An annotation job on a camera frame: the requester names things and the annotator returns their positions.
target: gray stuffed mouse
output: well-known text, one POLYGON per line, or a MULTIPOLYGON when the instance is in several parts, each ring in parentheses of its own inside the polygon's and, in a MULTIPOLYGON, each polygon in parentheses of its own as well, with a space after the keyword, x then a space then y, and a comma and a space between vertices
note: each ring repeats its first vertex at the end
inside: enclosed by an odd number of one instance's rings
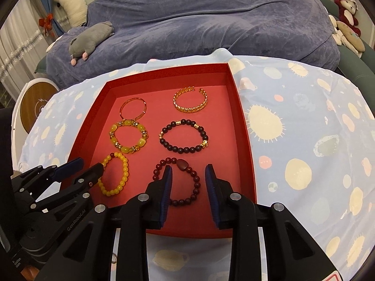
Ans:
POLYGON ((80 57, 86 61, 99 44, 114 35, 113 31, 111 22, 101 22, 89 27, 72 39, 69 45, 71 64, 75 66, 80 57))

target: red stuffed toy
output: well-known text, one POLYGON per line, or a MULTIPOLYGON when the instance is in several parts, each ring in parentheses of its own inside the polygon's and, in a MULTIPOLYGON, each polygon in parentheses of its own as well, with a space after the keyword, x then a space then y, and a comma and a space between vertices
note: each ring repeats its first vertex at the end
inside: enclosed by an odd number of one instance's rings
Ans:
POLYGON ((357 28, 358 20, 354 17, 358 6, 355 0, 334 0, 339 7, 339 19, 348 25, 357 35, 361 36, 361 30, 357 28))

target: white stuffed toy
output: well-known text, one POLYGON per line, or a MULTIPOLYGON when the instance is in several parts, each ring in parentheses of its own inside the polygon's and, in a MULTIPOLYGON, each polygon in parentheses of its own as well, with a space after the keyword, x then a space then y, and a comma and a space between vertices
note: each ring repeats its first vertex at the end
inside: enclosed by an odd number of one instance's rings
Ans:
POLYGON ((62 6, 68 15, 71 27, 81 26, 86 22, 87 4, 85 0, 53 0, 57 7, 62 6))

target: dark red beaded bracelet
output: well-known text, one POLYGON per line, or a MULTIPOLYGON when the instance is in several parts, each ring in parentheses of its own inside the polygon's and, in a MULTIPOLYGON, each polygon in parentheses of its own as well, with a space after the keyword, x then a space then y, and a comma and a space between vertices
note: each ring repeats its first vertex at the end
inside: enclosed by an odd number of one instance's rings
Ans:
POLYGON ((190 197, 188 197, 186 199, 181 199, 181 200, 170 199, 169 204, 173 205, 173 206, 190 205, 192 201, 196 200, 197 195, 199 194, 199 188, 201 186, 201 183, 199 183, 200 177, 198 175, 196 175, 196 171, 194 171, 192 167, 189 167, 188 162, 185 161, 184 159, 177 159, 175 157, 173 157, 173 158, 167 157, 166 159, 162 159, 159 164, 156 164, 155 170, 154 170, 154 175, 152 177, 152 179, 154 181, 159 180, 160 170, 162 170, 163 166, 165 166, 166 164, 177 164, 177 167, 181 171, 186 171, 187 173, 189 173, 191 175, 191 177, 193 178, 193 181, 194 181, 193 194, 190 195, 190 197))
POLYGON ((180 121, 173 121, 169 125, 167 125, 166 127, 164 127, 162 129, 162 131, 160 132, 160 134, 159 134, 159 141, 160 141, 160 143, 164 147, 166 147, 169 151, 177 152, 179 154, 182 154, 182 153, 194 153, 195 151, 199 152, 203 148, 209 146, 208 140, 209 140, 209 137, 207 136, 206 131, 204 130, 204 128, 202 126, 199 126, 198 124, 196 124, 195 121, 192 121, 190 119, 181 119, 180 121), (198 132, 200 133, 202 139, 203 139, 203 142, 201 144, 195 146, 195 147, 190 147, 190 148, 189 147, 179 148, 177 146, 172 146, 171 144, 169 144, 163 138, 163 135, 165 133, 167 133, 169 130, 172 130, 172 128, 174 128, 175 126, 179 126, 179 125, 188 125, 188 126, 192 126, 193 128, 197 129, 198 132))

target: bracelet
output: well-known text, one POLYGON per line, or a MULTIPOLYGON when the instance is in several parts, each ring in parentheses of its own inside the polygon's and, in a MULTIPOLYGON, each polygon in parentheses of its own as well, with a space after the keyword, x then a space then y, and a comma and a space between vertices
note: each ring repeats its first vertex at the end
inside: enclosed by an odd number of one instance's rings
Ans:
POLYGON ((177 167, 181 171, 186 171, 187 173, 189 173, 191 175, 191 177, 193 178, 193 181, 194 181, 194 189, 193 189, 193 194, 190 195, 190 197, 188 197, 186 199, 180 199, 180 200, 170 199, 169 204, 173 205, 175 207, 176 206, 190 205, 192 201, 195 201, 197 199, 197 195, 199 194, 199 188, 201 186, 201 183, 199 183, 200 177, 198 175, 196 175, 196 171, 194 171, 192 167, 189 167, 189 164, 188 164, 187 161, 185 161, 184 159, 177 159, 175 157, 173 157, 173 158, 167 157, 165 160, 162 159, 159 164, 156 164, 155 170, 154 170, 154 175, 153 175, 152 179, 154 181, 159 180, 160 170, 162 170, 163 166, 165 166, 166 164, 171 164, 171 163, 177 164, 177 167))
POLYGON ((107 164, 109 163, 109 161, 114 157, 118 157, 119 159, 122 160, 123 162, 122 170, 124 172, 123 174, 124 176, 121 178, 120 184, 117 186, 117 188, 110 190, 110 191, 107 191, 106 188, 104 187, 102 178, 98 180, 98 186, 100 190, 102 191, 102 193, 106 196, 113 196, 115 194, 119 194, 120 191, 123 190, 124 186, 126 185, 126 182, 128 181, 128 176, 129 176, 128 159, 122 153, 112 152, 110 155, 108 155, 102 162, 102 165, 104 166, 104 170, 107 164))
POLYGON ((160 143, 164 147, 166 147, 169 151, 178 152, 179 154, 189 153, 189 152, 190 153, 194 153, 195 151, 199 152, 203 148, 209 146, 208 140, 209 140, 209 137, 206 135, 206 131, 204 130, 204 128, 202 126, 198 126, 198 124, 196 124, 195 121, 192 121, 190 119, 181 119, 180 121, 173 121, 169 125, 167 125, 165 128, 163 128, 162 131, 159 134, 159 141, 160 141, 160 143), (169 144, 163 138, 163 135, 165 133, 167 133, 169 130, 172 130, 172 128, 174 128, 175 126, 179 126, 179 125, 190 125, 193 128, 196 128, 198 130, 198 132, 200 133, 200 135, 202 136, 203 142, 201 144, 195 146, 195 147, 190 147, 190 148, 189 147, 179 148, 177 146, 172 146, 171 144, 169 144))
POLYGON ((147 134, 147 130, 146 128, 144 127, 144 125, 140 124, 137 120, 140 119, 147 111, 147 104, 146 102, 142 99, 142 98, 138 98, 138 97, 134 97, 134 98, 131 98, 127 101, 125 101, 123 103, 123 105, 121 106, 120 108, 120 116, 121 118, 123 119, 122 121, 118 121, 117 123, 115 123, 114 125, 112 125, 111 127, 111 130, 109 132, 109 138, 111 139, 113 145, 119 149, 121 152, 125 153, 125 154, 133 154, 135 153, 136 151, 139 151, 141 147, 143 147, 145 144, 146 144, 146 139, 148 139, 149 135, 147 134), (122 110, 123 108, 131 101, 133 100, 141 100, 143 101, 144 103, 144 109, 143 109, 143 112, 137 116, 136 118, 134 119, 125 119, 123 118, 122 116, 122 110), (119 141, 117 140, 116 136, 115 136, 115 131, 117 130, 117 128, 119 126, 134 126, 136 128, 138 128, 138 130, 140 130, 141 134, 142 134, 142 138, 139 139, 138 143, 132 147, 125 147, 123 145, 121 145, 119 143, 119 141))
POLYGON ((180 112, 183 112, 183 113, 195 113, 195 112, 198 112, 198 111, 204 109, 204 107, 207 105, 207 93, 206 93, 206 91, 204 89, 199 89, 199 93, 201 93, 204 96, 204 101, 200 105, 198 105, 197 107, 193 107, 193 108, 184 108, 184 107, 179 106, 176 103, 177 98, 180 95, 182 95, 182 94, 184 94, 186 92, 190 92, 190 91, 195 91, 195 87, 194 86, 188 86, 187 88, 183 88, 183 89, 179 90, 173 96, 173 104, 176 107, 176 109, 179 110, 180 112))

